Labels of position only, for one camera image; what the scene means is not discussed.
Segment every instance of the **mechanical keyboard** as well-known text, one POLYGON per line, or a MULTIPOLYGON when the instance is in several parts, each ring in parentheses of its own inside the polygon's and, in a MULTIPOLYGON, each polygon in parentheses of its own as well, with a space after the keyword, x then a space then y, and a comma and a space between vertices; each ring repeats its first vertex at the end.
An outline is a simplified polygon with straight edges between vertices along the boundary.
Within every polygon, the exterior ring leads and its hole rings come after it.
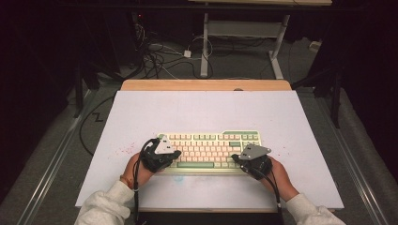
POLYGON ((260 134, 254 130, 227 130, 222 133, 162 133, 175 150, 178 159, 161 174, 245 174, 231 158, 247 144, 261 145, 260 134))

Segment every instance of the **wooden desk edge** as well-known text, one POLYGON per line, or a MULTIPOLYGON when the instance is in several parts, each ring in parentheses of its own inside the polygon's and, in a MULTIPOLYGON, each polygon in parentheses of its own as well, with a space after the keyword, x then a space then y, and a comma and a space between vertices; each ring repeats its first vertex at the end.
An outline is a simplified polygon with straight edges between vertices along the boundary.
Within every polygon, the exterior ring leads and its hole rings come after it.
POLYGON ((291 91, 285 80, 126 80, 121 91, 291 91))

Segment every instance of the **table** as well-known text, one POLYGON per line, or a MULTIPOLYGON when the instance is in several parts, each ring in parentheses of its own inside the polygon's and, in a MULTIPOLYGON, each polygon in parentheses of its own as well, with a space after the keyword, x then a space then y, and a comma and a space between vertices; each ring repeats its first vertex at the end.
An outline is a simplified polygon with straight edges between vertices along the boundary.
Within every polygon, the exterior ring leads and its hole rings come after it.
MULTIPOLYGON (((242 80, 125 81, 116 95, 76 206, 81 206, 92 192, 109 188, 145 141, 158 132, 176 129, 176 125, 182 132, 257 129, 264 137, 262 144, 272 149, 270 155, 285 165, 292 182, 311 201, 330 209, 344 208, 289 83, 242 80), (244 91, 233 91, 237 88, 244 91), (235 123, 228 127, 228 120, 235 123)), ((142 212, 264 213, 276 209, 273 194, 244 175, 156 175, 140 189, 140 196, 142 212), (228 187, 235 189, 226 192, 228 187)))
MULTIPOLYGON (((330 6, 331 0, 190 0, 211 3, 227 4, 253 4, 253 5, 287 5, 287 6, 330 6)), ((255 38, 276 38, 273 51, 269 51, 269 60, 276 79, 283 79, 281 67, 278 63, 278 52, 281 48, 283 36, 287 28, 290 15, 284 15, 282 22, 236 22, 236 21, 210 21, 208 13, 205 13, 203 32, 203 53, 201 61, 201 73, 207 77, 208 66, 208 36, 234 36, 255 38)))

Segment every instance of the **tracking device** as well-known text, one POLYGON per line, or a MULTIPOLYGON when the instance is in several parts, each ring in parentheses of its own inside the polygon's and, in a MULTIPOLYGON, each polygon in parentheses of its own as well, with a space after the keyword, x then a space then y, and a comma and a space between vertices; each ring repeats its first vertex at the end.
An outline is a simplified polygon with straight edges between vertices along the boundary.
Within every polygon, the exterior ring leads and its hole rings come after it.
POLYGON ((269 148, 249 143, 240 155, 234 154, 231 158, 242 171, 260 180, 272 170, 272 162, 267 156, 270 152, 269 148))
POLYGON ((156 173, 170 166, 174 159, 177 159, 181 152, 175 150, 164 135, 161 139, 151 139, 152 145, 147 146, 142 152, 142 162, 151 172, 156 173))

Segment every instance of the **hand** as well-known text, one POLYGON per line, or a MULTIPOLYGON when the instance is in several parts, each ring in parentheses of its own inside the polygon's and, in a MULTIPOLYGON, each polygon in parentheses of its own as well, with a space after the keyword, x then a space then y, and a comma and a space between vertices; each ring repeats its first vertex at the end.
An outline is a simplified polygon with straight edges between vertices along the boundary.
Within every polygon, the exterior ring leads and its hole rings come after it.
MULTIPOLYGON (((287 202, 291 200, 293 197, 299 194, 299 192, 293 187, 292 183, 290 182, 289 175, 287 174, 286 169, 282 165, 281 162, 277 161, 273 157, 269 157, 272 162, 272 172, 275 176, 272 176, 272 173, 270 172, 268 175, 268 178, 275 184, 278 185, 278 190, 281 198, 287 202)), ((274 192, 274 189, 272 186, 269 184, 269 182, 263 178, 260 180, 260 182, 270 191, 274 192)))
MULTIPOLYGON (((134 164, 138 160, 138 157, 140 156, 140 153, 136 153, 134 156, 132 156, 126 166, 126 169, 123 173, 124 178, 129 180, 131 184, 134 182, 134 174, 135 174, 135 167, 134 164)), ((144 167, 143 163, 140 163, 140 167, 138 169, 138 187, 143 186, 148 182, 148 180, 152 177, 154 173, 149 171, 147 168, 144 167)), ((128 186, 127 181, 124 179, 120 179, 121 182, 125 183, 128 186)))

